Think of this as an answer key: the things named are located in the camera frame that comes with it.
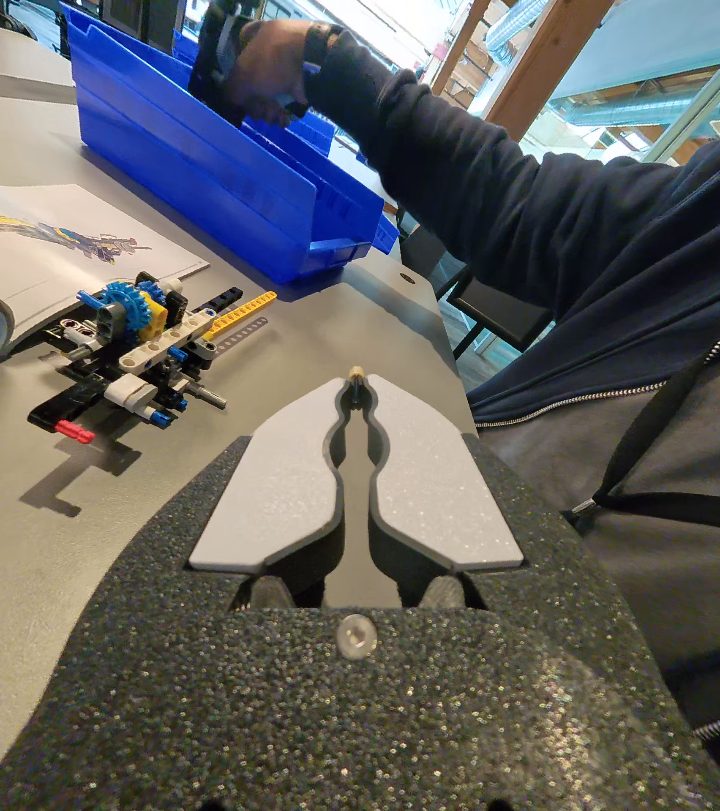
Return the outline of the black computer monitor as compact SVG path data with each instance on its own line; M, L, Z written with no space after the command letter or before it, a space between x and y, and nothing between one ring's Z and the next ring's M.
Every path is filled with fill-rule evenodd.
M182 28L186 1L101 1L104 23L166 54Z

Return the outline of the wooden beam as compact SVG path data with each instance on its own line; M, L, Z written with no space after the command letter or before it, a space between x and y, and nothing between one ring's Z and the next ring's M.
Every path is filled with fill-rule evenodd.
M484 120L519 142L614 5L551 1L488 102Z

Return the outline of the lego technic model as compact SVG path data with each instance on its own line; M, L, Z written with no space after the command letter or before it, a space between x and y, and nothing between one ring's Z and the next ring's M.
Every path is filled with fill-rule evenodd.
M244 303L242 297L232 287L190 309L179 280L158 281L146 272L95 294L79 291L89 317L61 319L41 331L61 354L57 370L71 386L34 407L27 421L90 444L95 433L79 419L102 402L160 430L186 411L191 398L223 411L227 401L203 385L203 372L263 324L259 313L277 299L273 291Z

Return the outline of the silver ventilation duct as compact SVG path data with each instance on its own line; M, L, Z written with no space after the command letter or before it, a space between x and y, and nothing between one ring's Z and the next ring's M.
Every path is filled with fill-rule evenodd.
M690 107L697 94L696 90L686 90L577 105L572 103L563 105L559 115L575 127L669 125ZM720 102L708 120L720 121Z

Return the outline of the black wristwatch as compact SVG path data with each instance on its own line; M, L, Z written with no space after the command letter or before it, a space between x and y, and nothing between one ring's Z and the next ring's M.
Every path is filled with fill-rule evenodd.
M344 32L344 27L328 24L324 21L313 21L305 35L303 51L303 69L305 73L320 73L329 47L333 40Z

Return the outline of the person's right hand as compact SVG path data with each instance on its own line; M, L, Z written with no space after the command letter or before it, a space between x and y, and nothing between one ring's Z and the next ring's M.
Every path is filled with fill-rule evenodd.
M287 127L291 118L278 98L291 96L308 106L303 65L311 26L301 19L246 25L241 33L242 52L224 85L227 102L250 117Z

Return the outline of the person's right forearm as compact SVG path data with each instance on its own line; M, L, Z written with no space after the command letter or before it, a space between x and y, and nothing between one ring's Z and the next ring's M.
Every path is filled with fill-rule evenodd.
M409 71L393 74L344 30L317 76L311 105L365 149L386 191L486 286L566 312L551 261L529 259L529 237L551 202L529 214L529 193L562 195L577 156L524 155L506 131L436 98Z

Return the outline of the large blue plastic bin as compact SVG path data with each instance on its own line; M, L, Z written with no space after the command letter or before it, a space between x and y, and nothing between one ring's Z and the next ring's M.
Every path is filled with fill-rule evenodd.
M61 9L88 147L278 285L373 248L313 242L313 183L191 96L190 65Z

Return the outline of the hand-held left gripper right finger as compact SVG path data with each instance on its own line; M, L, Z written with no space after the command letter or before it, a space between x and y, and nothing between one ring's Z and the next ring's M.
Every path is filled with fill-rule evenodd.
M441 412L377 374L369 431L379 438L369 517L382 534L446 571L525 560L464 435Z

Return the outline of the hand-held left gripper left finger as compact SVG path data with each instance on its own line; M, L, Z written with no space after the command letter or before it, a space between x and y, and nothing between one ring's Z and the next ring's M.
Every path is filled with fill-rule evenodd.
M338 528L344 487L331 448L345 391L345 380L329 380L254 431L190 554L192 569L260 573Z

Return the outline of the lego instruction booklet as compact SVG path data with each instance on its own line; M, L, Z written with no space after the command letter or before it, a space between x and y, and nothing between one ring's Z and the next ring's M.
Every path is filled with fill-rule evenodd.
M0 356L77 306L81 289L208 265L77 185L0 186Z

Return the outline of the black framed grey chair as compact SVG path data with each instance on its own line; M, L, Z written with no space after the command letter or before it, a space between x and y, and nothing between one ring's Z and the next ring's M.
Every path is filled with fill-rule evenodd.
M446 253L444 245L427 229L416 226L410 234L400 231L401 262L411 272L429 279ZM432 283L437 300L473 320L473 326L453 350L459 359L482 332L489 332L518 352L526 351L552 323L552 313L485 286L462 266L442 283Z

